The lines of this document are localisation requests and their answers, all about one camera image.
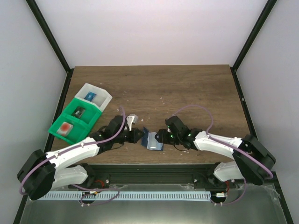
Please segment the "blue card holder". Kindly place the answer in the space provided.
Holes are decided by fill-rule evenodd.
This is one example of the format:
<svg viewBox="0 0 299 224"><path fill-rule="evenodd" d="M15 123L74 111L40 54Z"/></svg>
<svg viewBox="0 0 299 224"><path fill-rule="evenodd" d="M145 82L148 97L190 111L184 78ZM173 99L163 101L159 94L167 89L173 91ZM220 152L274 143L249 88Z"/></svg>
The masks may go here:
<svg viewBox="0 0 299 224"><path fill-rule="evenodd" d="M163 151L164 145L156 140L157 132L150 132L143 127L144 136L141 139L141 145L151 151Z"/></svg>

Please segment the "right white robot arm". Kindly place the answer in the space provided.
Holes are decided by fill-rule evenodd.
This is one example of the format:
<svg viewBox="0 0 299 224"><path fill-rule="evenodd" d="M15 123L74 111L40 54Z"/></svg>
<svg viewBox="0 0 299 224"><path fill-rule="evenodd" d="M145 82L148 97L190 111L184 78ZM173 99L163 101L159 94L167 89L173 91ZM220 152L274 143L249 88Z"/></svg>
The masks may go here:
<svg viewBox="0 0 299 224"><path fill-rule="evenodd" d="M159 143L178 146L185 149L207 151L231 159L220 162L211 173L211 182L226 182L244 179L255 185L262 185L273 177L271 169L276 163L275 157L253 135L243 138L225 137L210 134L202 129L188 128L178 116L165 121L167 128L155 134Z"/></svg>

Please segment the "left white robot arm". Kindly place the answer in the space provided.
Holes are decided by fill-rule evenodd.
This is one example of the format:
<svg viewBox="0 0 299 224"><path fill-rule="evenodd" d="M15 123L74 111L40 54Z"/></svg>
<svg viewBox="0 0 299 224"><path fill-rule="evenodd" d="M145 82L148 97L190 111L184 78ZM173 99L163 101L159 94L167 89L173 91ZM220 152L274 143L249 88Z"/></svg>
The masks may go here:
<svg viewBox="0 0 299 224"><path fill-rule="evenodd" d="M34 151L17 174L19 193L37 200L49 191L74 185L90 190L95 187L96 174L90 165L79 161L115 150L117 144L137 143L143 131L133 128L138 116L115 116L107 126L90 134L82 141L56 151Z"/></svg>

